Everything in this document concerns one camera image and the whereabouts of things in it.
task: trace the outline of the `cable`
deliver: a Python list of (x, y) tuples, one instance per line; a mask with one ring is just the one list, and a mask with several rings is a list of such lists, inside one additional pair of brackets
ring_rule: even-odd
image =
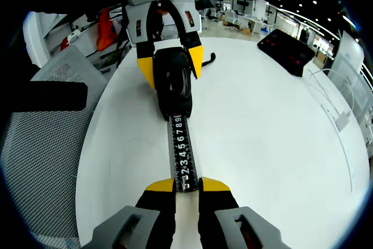
[(95, 50), (93, 53), (87, 55), (86, 58), (90, 57), (91, 55), (94, 55), (94, 54), (97, 53), (97, 52), (98, 52), (98, 50)]
[[(354, 98), (354, 93), (353, 93), (353, 91), (352, 91), (352, 86), (351, 86), (350, 81), (349, 81), (348, 78), (347, 78), (346, 76), (344, 76), (343, 74), (339, 73), (338, 71), (335, 71), (334, 69), (330, 69), (330, 68), (324, 68), (324, 69), (321, 69), (321, 70), (316, 71), (316, 72), (313, 72), (313, 73), (310, 71), (310, 72), (312, 73), (311, 76), (310, 76), (310, 78), (311, 78), (312, 76), (314, 76), (316, 73), (324, 72), (324, 71), (332, 71), (333, 73), (336, 73), (336, 74), (340, 75), (341, 77), (343, 77), (343, 78), (347, 81), (347, 84), (349, 84), (349, 89), (350, 89), (350, 91), (351, 91), (351, 96), (352, 96), (352, 108), (351, 108), (351, 111), (347, 113), (347, 116), (349, 117), (349, 116), (351, 115), (351, 113), (353, 112), (354, 108), (355, 108), (355, 98)], [(332, 104), (332, 101), (330, 100), (329, 95), (325, 92), (324, 87), (319, 83), (319, 81), (317, 80), (316, 77), (315, 77), (315, 79), (316, 79), (316, 81), (318, 82), (319, 86), (320, 86), (320, 87), (322, 88), (322, 90), (324, 91), (324, 93), (327, 95), (327, 99), (328, 99), (328, 100), (330, 101), (330, 103)]]
[(216, 59), (216, 55), (214, 52), (211, 53), (211, 59), (209, 61), (205, 61), (202, 63), (202, 67), (206, 66), (206, 65), (209, 65), (210, 63), (212, 63), (214, 60)]

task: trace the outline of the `red object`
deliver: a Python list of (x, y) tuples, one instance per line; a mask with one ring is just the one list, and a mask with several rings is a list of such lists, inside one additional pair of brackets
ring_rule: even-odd
[(65, 37), (63, 40), (62, 40), (62, 43), (61, 43), (61, 51), (65, 48), (69, 47), (69, 42), (68, 42), (68, 38)]
[(98, 17), (98, 38), (97, 50), (99, 52), (105, 50), (114, 43), (118, 35), (113, 32), (112, 22), (110, 21), (109, 8), (104, 8)]

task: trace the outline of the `tape measure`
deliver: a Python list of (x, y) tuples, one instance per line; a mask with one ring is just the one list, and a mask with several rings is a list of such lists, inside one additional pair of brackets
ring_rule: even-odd
[(170, 116), (168, 135), (176, 192), (192, 192), (197, 190), (198, 176), (186, 116), (181, 114)]

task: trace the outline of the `ceiling light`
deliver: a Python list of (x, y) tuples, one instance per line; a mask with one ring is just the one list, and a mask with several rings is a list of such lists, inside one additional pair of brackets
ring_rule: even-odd
[(326, 32), (328, 32), (328, 33), (329, 33), (331, 36), (333, 36), (335, 39), (340, 40), (340, 38), (339, 38), (337, 35), (335, 35), (335, 34), (332, 33), (331, 31), (329, 31), (328, 29), (324, 28), (323, 26), (319, 25), (318, 23), (314, 22), (313, 20), (307, 19), (306, 17), (303, 17), (303, 16), (301, 16), (301, 15), (299, 15), (299, 14), (296, 14), (296, 13), (294, 13), (294, 12), (292, 12), (292, 11), (289, 11), (289, 10), (281, 9), (281, 11), (283, 11), (283, 12), (287, 12), (287, 13), (289, 13), (289, 14), (294, 14), (294, 15), (296, 15), (296, 16), (298, 16), (298, 17), (301, 17), (302, 19), (305, 19), (305, 20), (307, 20), (307, 21), (313, 23), (314, 25), (316, 25), (316, 26), (318, 26), (318, 27), (324, 29)]
[(348, 17), (346, 16), (342, 16), (347, 23), (349, 23), (350, 25), (352, 25), (353, 27), (355, 27), (357, 29), (357, 26), (352, 22), (352, 20), (350, 20)]

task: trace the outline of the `white table surface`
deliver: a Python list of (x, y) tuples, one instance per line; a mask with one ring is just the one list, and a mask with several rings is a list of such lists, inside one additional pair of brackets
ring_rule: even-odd
[[(354, 166), (351, 192), (346, 158), (323, 111), (309, 73), (289, 75), (256, 43), (202, 37), (205, 59), (216, 60), (192, 78), (188, 121), (198, 175), (227, 184), (281, 231), (291, 248), (331, 248), (354, 219), (369, 183), (363, 136), (353, 115), (342, 131)], [(156, 49), (180, 45), (156, 43)], [(339, 108), (348, 105), (331, 81), (317, 74)], [(90, 123), (76, 182), (81, 245), (93, 229), (144, 189), (170, 178), (167, 123), (136, 65), (132, 49), (110, 80)], [(177, 194), (172, 248), (202, 248), (197, 231), (198, 192)]]

